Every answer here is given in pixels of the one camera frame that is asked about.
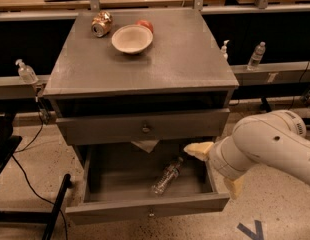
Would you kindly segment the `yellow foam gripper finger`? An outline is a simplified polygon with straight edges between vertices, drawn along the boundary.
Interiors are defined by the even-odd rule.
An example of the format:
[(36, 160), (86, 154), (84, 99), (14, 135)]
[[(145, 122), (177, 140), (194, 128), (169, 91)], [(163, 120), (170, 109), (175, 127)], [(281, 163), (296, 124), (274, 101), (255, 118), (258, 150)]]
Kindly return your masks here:
[(207, 161), (212, 147), (213, 142), (191, 143), (184, 147), (184, 151), (201, 161)]
[(244, 177), (241, 176), (238, 179), (231, 180), (227, 177), (223, 179), (226, 188), (232, 199), (236, 200), (242, 193)]

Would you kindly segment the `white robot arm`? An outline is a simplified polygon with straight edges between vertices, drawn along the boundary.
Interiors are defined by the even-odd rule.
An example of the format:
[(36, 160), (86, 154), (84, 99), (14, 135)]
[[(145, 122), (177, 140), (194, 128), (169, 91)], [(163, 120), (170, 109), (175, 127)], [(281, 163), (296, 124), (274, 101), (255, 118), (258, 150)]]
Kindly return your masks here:
[(296, 113), (276, 110), (238, 121), (232, 134), (218, 142), (191, 143), (184, 151), (209, 162), (224, 177), (232, 198), (243, 186), (244, 174), (256, 164), (287, 173), (310, 186), (310, 141)]

